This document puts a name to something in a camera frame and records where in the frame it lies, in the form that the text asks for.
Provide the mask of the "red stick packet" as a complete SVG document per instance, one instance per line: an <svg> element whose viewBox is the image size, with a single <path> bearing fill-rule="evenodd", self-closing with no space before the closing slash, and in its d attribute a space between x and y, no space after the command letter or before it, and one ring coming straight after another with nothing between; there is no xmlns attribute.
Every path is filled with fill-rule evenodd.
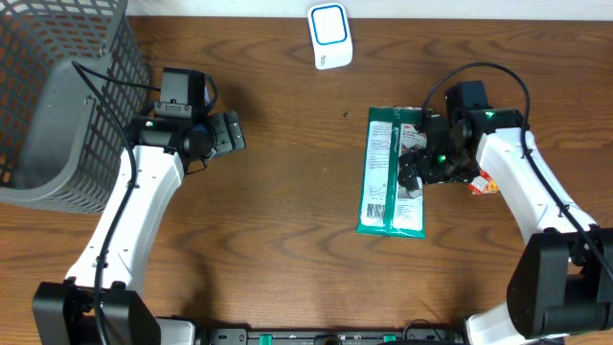
<svg viewBox="0 0 613 345"><path fill-rule="evenodd" d="M499 192L499 187L496 182L484 170L479 171L479 174L468 184L468 188L473 195L477 196L496 194Z"/></svg>

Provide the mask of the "white green package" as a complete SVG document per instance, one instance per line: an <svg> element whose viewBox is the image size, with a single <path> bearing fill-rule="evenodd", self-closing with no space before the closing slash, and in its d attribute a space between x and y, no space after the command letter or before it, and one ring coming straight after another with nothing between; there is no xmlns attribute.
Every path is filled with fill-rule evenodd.
<svg viewBox="0 0 613 345"><path fill-rule="evenodd" d="M416 130L419 120L418 107L369 109L358 234L425 237L422 180L398 182L399 158L426 146L426 136Z"/></svg>

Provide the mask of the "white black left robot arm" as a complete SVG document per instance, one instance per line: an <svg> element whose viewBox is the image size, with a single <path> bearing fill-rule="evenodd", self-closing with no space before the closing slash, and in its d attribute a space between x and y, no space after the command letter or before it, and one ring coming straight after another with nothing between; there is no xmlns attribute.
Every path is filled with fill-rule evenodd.
<svg viewBox="0 0 613 345"><path fill-rule="evenodd" d="M200 122L136 116L130 148L100 222L61 283L43 282L33 299L44 344L205 344L206 332L179 317L156 317L144 295L148 256L170 199L192 160L245 148L238 114Z"/></svg>

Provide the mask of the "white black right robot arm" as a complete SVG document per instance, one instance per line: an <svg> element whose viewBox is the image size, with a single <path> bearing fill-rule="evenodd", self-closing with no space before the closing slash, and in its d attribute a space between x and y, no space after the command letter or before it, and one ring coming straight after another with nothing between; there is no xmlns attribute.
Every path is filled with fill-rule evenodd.
<svg viewBox="0 0 613 345"><path fill-rule="evenodd" d="M399 183L471 182L487 173L521 231L525 249L501 305L465 321L469 344L535 344L612 328L612 232L561 186L515 109L426 113L422 149L401 155Z"/></svg>

